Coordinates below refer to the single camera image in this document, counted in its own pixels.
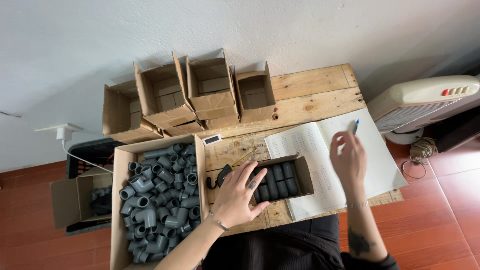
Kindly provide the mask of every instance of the empty cardboard box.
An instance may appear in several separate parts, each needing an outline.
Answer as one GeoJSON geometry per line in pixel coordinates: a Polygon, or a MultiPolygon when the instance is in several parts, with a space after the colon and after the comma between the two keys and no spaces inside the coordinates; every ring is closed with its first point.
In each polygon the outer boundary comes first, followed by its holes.
{"type": "Polygon", "coordinates": [[[60,229],[81,221],[110,220],[111,214],[94,216],[90,209],[92,190],[112,184],[112,173],[101,168],[91,168],[77,178],[50,182],[53,220],[60,229]]]}
{"type": "Polygon", "coordinates": [[[173,64],[144,71],[133,63],[143,116],[161,129],[197,119],[186,98],[183,70],[173,52],[172,56],[173,64]]]}
{"type": "Polygon", "coordinates": [[[103,92],[103,135],[126,144],[163,137],[155,125],[142,117],[134,80],[105,85],[103,92]]]}
{"type": "MultiPolygon", "coordinates": [[[[258,162],[257,167],[258,168],[267,167],[267,166],[271,167],[271,165],[282,163],[285,161],[292,161],[293,163],[293,174],[295,176],[295,183],[297,184],[298,194],[295,196],[289,196],[287,198],[270,200],[269,201],[270,203],[286,200],[286,199],[292,199],[296,197],[301,197],[305,195],[310,195],[314,193],[312,178],[310,177],[310,170],[308,169],[307,161],[304,156],[300,156],[300,153],[296,153],[295,155],[290,155],[290,156],[281,157],[277,159],[260,161],[258,162]]],[[[250,203],[253,206],[257,205],[257,202],[255,201],[255,198],[253,197],[253,195],[252,195],[252,198],[250,199],[250,203]]]]}
{"type": "Polygon", "coordinates": [[[271,119],[275,109],[275,97],[267,62],[265,71],[235,74],[235,83],[240,99],[240,122],[271,119]]]}
{"type": "Polygon", "coordinates": [[[236,125],[240,122],[238,115],[231,115],[216,119],[205,120],[205,125],[208,129],[216,129],[236,125]]]}
{"type": "Polygon", "coordinates": [[[199,120],[193,120],[185,124],[166,129],[171,136],[193,134],[205,130],[199,120]]]}
{"type": "Polygon", "coordinates": [[[188,98],[200,120],[238,115],[232,75],[223,58],[190,62],[187,57],[188,98]]]}
{"type": "Polygon", "coordinates": [[[198,189],[200,197],[200,216],[204,220],[208,215],[208,196],[206,187],[205,172],[205,151],[202,140],[196,135],[182,135],[160,140],[143,142],[132,145],[123,145],[115,148],[115,174],[112,187],[112,235],[110,252],[110,269],[153,269],[158,262],[145,264],[133,263],[133,256],[128,252],[129,241],[125,239],[127,228],[124,225],[120,209],[124,201],[120,199],[120,190],[128,185],[127,179],[133,175],[128,170],[128,163],[131,161],[141,162],[143,153],[149,150],[169,147],[176,143],[195,143],[195,154],[197,157],[198,189]]]}

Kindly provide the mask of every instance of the bracelet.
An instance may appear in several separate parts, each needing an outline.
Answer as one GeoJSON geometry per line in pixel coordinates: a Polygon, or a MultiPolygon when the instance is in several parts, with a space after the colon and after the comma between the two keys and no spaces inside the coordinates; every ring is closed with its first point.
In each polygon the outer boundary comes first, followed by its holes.
{"type": "Polygon", "coordinates": [[[223,223],[221,221],[217,221],[217,222],[218,222],[218,224],[220,224],[220,226],[222,226],[222,228],[225,231],[228,231],[228,228],[225,225],[223,225],[223,223]]]}
{"type": "Polygon", "coordinates": [[[360,207],[368,206],[368,201],[360,202],[360,203],[346,203],[346,205],[347,205],[347,208],[360,208],[360,207]]]}

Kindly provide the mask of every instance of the white cable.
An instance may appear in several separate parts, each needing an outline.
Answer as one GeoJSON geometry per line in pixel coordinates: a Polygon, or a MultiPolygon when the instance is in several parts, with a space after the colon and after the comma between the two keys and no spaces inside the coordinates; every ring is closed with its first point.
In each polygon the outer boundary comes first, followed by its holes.
{"type": "MultiPolygon", "coordinates": [[[[81,159],[81,158],[79,158],[79,157],[77,157],[77,156],[74,156],[74,155],[70,154],[70,153],[67,151],[67,149],[65,149],[65,140],[62,140],[62,141],[61,141],[61,144],[62,144],[62,146],[63,146],[63,150],[65,151],[65,153],[71,155],[72,157],[74,157],[74,158],[76,158],[76,159],[79,159],[79,160],[84,161],[84,162],[86,162],[86,163],[89,163],[89,164],[92,164],[92,165],[94,165],[94,166],[97,166],[97,165],[95,165],[95,164],[93,164],[93,163],[91,163],[91,162],[89,162],[89,161],[83,160],[83,159],[81,159]]],[[[112,171],[107,170],[107,169],[105,169],[105,168],[103,168],[103,167],[100,167],[100,166],[97,166],[97,167],[99,167],[99,168],[101,168],[101,169],[104,169],[104,170],[106,170],[106,171],[108,171],[108,172],[113,173],[112,171]]]]}

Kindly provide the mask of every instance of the notebook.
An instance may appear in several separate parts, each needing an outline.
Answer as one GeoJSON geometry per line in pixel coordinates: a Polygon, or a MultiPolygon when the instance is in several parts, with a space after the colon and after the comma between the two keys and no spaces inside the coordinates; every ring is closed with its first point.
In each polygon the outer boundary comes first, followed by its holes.
{"type": "Polygon", "coordinates": [[[357,137],[368,156],[364,180],[366,197],[408,185],[366,108],[306,123],[265,138],[271,158],[298,152],[307,161],[314,194],[287,200],[294,221],[345,207],[347,200],[330,161],[330,144],[335,133],[352,131],[357,120],[360,121],[357,137]]]}

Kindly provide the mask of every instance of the hand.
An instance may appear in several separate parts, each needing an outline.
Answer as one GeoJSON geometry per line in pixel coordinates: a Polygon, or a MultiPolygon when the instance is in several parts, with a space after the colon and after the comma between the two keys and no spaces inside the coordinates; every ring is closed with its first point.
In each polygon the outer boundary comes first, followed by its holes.
{"type": "Polygon", "coordinates": [[[367,171],[367,153],[360,140],[352,132],[337,132],[333,135],[330,160],[340,178],[347,202],[365,201],[363,179],[367,171]],[[338,155],[338,147],[343,144],[342,153],[338,155]]]}
{"type": "Polygon", "coordinates": [[[261,202],[250,209],[248,203],[254,190],[262,178],[266,175],[267,169],[262,169],[252,181],[249,181],[250,173],[258,162],[250,164],[245,161],[238,169],[229,173],[218,192],[215,203],[212,207],[212,214],[216,220],[220,220],[227,228],[252,221],[270,203],[261,202]]]}

